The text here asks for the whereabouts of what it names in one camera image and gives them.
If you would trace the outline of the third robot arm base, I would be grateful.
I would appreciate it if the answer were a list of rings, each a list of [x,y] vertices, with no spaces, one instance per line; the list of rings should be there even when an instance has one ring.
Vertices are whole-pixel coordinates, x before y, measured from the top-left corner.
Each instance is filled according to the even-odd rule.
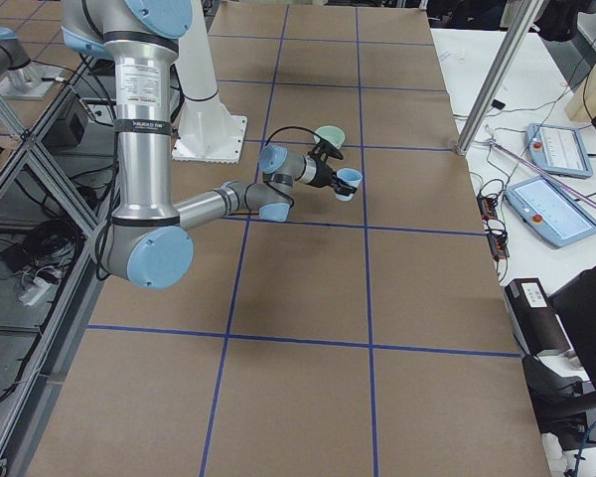
[[[41,100],[51,88],[18,36],[0,27],[0,94],[7,99]]]

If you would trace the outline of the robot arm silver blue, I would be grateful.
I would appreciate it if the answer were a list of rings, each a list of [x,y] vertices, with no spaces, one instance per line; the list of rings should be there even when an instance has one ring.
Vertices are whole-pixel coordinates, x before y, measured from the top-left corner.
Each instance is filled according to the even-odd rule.
[[[115,65],[119,191],[91,240],[90,253],[107,274],[149,289],[180,280],[194,257],[191,228],[241,211],[283,222],[295,183],[333,189],[339,200],[362,179],[334,170],[339,148],[319,138],[304,155],[265,146],[259,183],[231,181],[180,203],[171,200],[171,161],[233,161],[246,120],[218,96],[206,22],[197,1],[67,1],[66,45]]]

